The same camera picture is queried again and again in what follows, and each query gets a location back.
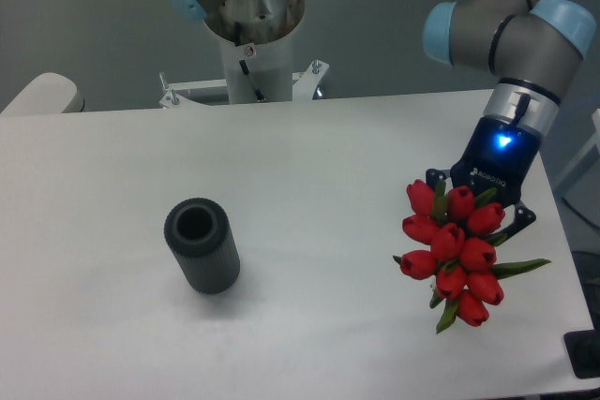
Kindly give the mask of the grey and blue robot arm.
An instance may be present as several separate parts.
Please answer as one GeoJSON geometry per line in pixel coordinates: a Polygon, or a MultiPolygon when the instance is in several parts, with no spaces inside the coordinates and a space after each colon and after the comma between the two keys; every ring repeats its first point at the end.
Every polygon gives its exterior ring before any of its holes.
{"type": "MultiPolygon", "coordinates": [[[[311,100],[326,66],[295,78],[289,37],[304,0],[168,0],[191,22],[205,22],[221,45],[232,103],[311,100]]],[[[467,186],[480,200],[513,207],[512,237],[534,213],[521,187],[596,30],[591,13],[567,0],[471,0],[441,3],[423,28],[425,54],[447,65],[479,67],[498,78],[460,160],[429,170],[427,183],[467,186]]]]}

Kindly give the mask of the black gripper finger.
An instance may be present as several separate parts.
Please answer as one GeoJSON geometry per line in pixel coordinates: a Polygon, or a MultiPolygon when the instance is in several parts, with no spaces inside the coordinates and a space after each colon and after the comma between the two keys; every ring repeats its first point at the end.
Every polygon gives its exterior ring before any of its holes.
{"type": "Polygon", "coordinates": [[[528,208],[523,201],[514,204],[514,216],[512,222],[502,228],[499,233],[507,237],[514,237],[528,228],[536,220],[536,214],[528,208]]]}
{"type": "Polygon", "coordinates": [[[451,171],[449,169],[439,170],[435,168],[430,168],[426,170],[425,175],[425,182],[432,191],[436,191],[437,185],[440,182],[444,183],[444,194],[448,193],[449,190],[453,187],[451,171]]]}

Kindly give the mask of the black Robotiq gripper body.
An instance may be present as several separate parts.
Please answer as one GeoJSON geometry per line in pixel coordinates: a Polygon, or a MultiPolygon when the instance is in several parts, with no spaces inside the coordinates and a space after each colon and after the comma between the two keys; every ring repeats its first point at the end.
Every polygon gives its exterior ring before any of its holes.
{"type": "Polygon", "coordinates": [[[450,170],[455,187],[474,195],[491,188],[503,206],[518,203],[521,187],[561,99],[532,82],[502,78],[460,158],[450,170]]]}

